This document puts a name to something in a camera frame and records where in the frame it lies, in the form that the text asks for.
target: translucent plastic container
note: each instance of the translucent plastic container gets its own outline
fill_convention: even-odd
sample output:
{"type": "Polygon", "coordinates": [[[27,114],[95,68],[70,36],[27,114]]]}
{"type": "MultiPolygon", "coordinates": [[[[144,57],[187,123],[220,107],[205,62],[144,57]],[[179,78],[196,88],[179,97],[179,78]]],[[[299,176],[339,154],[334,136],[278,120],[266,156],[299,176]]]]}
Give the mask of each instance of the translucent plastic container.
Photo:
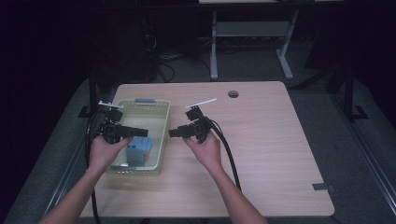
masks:
{"type": "Polygon", "coordinates": [[[121,100],[119,105],[124,107],[120,109],[123,113],[120,124],[147,129],[148,137],[153,144],[143,166],[128,165],[125,147],[107,171],[129,175],[159,175],[169,124],[170,102],[153,99],[131,99],[121,100]]]}

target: hole in table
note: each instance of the hole in table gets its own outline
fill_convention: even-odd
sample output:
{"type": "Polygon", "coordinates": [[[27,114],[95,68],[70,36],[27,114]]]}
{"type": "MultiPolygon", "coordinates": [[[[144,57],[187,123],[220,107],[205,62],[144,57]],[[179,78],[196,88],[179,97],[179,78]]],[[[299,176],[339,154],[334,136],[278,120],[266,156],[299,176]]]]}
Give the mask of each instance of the hole in table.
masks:
{"type": "Polygon", "coordinates": [[[239,96],[239,93],[237,91],[229,91],[228,96],[230,96],[231,98],[236,98],[239,96]]]}

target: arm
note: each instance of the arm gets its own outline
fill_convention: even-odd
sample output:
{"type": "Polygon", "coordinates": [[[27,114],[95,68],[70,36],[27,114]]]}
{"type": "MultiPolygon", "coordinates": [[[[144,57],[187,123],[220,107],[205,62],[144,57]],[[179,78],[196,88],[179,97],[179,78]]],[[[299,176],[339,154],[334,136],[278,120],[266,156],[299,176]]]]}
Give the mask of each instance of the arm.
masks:
{"type": "Polygon", "coordinates": [[[51,209],[38,223],[77,223],[85,204],[90,199],[93,188],[119,152],[132,138],[110,145],[102,135],[92,141],[90,166],[84,176],[70,189],[66,196],[51,209]]]}
{"type": "Polygon", "coordinates": [[[221,166],[220,141],[212,132],[202,144],[197,144],[190,138],[183,140],[216,182],[234,224],[268,223],[224,171],[221,166]]]}

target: forearm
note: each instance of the forearm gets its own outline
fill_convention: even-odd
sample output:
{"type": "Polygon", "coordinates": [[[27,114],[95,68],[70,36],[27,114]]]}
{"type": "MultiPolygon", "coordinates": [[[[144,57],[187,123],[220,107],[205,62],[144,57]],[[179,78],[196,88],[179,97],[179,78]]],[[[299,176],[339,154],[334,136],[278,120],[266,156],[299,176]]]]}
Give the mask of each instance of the forearm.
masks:
{"type": "Polygon", "coordinates": [[[38,223],[77,223],[100,176],[100,172],[87,170],[66,196],[38,223]]]}
{"type": "Polygon", "coordinates": [[[236,187],[222,167],[209,172],[219,188],[233,224],[267,223],[260,212],[236,187]]]}

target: black tape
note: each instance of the black tape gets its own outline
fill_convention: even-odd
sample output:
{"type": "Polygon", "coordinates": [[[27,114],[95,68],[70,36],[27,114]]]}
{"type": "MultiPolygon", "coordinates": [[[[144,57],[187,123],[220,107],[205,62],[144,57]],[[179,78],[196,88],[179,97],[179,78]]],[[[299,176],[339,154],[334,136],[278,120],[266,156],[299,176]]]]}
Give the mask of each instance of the black tape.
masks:
{"type": "Polygon", "coordinates": [[[329,192],[335,192],[335,189],[333,186],[327,186],[325,183],[320,183],[320,184],[312,184],[312,187],[314,187],[314,190],[327,190],[329,192]]]}

